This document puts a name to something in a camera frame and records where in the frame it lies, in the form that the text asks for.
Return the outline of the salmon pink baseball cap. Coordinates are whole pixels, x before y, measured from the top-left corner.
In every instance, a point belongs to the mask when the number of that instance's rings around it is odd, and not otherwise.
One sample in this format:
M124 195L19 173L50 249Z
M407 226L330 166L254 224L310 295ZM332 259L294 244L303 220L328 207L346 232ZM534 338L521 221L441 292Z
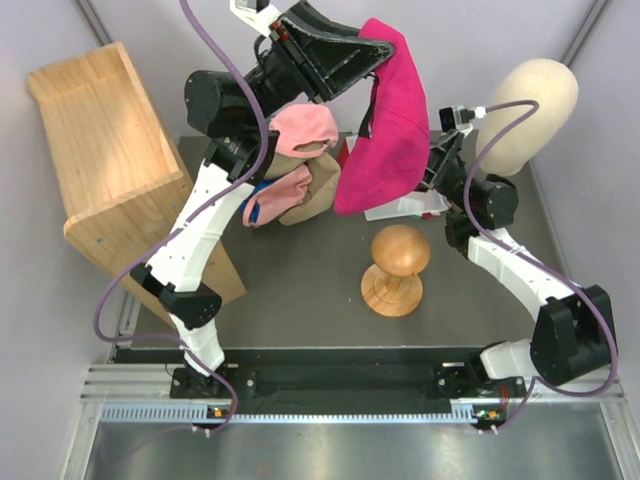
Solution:
M265 180L271 182L268 188L260 192L261 213L267 219L265 224L301 205L311 180L312 175L306 165L298 166L280 178Z

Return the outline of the light pink baseball cap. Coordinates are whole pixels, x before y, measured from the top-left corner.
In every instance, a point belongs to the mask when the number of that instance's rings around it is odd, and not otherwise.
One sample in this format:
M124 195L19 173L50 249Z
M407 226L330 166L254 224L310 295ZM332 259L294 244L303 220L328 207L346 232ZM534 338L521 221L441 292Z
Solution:
M331 111L318 104L290 105L271 119L269 128L279 133L276 152L287 157L314 158L339 139Z

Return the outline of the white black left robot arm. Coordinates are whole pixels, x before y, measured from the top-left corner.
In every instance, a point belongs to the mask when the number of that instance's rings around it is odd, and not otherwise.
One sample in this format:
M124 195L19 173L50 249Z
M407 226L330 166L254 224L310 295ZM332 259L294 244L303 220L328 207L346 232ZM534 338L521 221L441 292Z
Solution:
M188 3L184 13L219 57L223 72L198 70L184 86L190 126L210 139L192 191L168 238L141 260L131 277L155 296L175 324L192 384L205 396L226 387L215 317L221 297L203 281L208 259L226 226L264 177L278 133L267 119L305 95L331 101L396 52L389 40L333 22L307 1L279 11L268 1L233 1L231 12L271 45L254 52L241 74L203 30Z

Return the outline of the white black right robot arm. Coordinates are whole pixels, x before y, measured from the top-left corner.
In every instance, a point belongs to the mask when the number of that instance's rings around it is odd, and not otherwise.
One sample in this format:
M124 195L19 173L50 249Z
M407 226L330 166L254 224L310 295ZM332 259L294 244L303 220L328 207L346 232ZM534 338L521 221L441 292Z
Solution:
M611 384L618 349L608 293L553 271L510 235L517 189L498 175L475 178L461 158L465 137L449 130L432 142L422 184L453 207L446 215L447 243L505 287L535 322L531 338L474 354L465 364L469 388L487 396L504 379L531 377L557 389L602 367Z

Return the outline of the magenta baseball cap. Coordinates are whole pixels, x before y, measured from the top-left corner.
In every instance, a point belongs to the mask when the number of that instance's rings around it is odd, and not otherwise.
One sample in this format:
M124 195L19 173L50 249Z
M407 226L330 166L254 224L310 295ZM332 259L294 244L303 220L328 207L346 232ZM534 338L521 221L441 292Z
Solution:
M334 211L341 216L412 192L429 157L427 99L406 38L376 18L360 36L391 43L394 54L374 70L369 107L337 183Z

